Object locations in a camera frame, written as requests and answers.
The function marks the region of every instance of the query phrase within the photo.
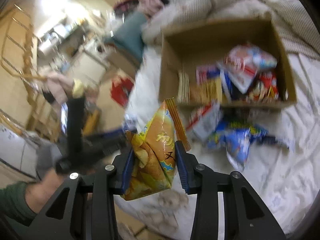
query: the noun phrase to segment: yellow snack package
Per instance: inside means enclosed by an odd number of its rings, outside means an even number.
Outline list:
[[[175,131],[190,150],[185,130],[173,99],[166,99],[139,134],[126,132],[135,153],[129,187],[122,196],[133,200],[171,188],[175,175]]]

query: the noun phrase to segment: red bag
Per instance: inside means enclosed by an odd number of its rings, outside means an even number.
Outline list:
[[[122,107],[128,103],[129,94],[132,90],[133,83],[129,78],[122,78],[118,76],[120,82],[112,81],[111,98]]]

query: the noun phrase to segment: bed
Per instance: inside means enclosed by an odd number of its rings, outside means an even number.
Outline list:
[[[137,116],[139,131],[159,107],[161,28],[231,17],[271,18],[292,66],[298,103],[279,113],[252,110],[249,119],[272,134],[286,134],[295,140],[294,151],[254,144],[243,171],[290,236],[301,227],[320,188],[320,35],[299,0],[183,0],[169,4],[143,27],[147,47],[126,113]],[[214,171],[233,171],[223,151],[209,151],[193,143],[190,153]],[[115,196],[115,203],[165,236],[190,238],[196,196],[185,195],[179,176],[171,190],[129,202]],[[219,239],[224,238],[223,232],[223,200],[219,196]]]

